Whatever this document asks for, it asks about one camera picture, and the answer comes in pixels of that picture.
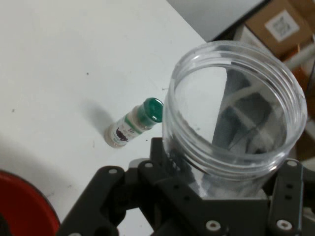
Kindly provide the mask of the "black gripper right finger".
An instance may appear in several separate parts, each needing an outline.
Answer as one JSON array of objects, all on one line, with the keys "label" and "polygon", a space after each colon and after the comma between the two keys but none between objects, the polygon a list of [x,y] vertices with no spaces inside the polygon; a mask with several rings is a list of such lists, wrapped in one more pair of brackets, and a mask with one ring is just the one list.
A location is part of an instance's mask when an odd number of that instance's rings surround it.
[{"label": "black gripper right finger", "polygon": [[313,236],[315,221],[304,214],[305,209],[315,212],[315,172],[287,159],[276,173],[266,234]]}]

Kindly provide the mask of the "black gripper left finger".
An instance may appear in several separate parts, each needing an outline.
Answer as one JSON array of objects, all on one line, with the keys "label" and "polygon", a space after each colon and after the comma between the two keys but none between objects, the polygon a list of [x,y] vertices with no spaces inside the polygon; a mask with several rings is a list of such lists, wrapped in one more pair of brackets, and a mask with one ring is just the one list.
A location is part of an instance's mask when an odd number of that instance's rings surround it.
[{"label": "black gripper left finger", "polygon": [[100,168],[62,222],[61,236],[116,236],[126,212],[138,208],[156,236],[205,236],[205,202],[168,176],[160,162],[161,138],[151,140],[150,159],[127,171]]}]

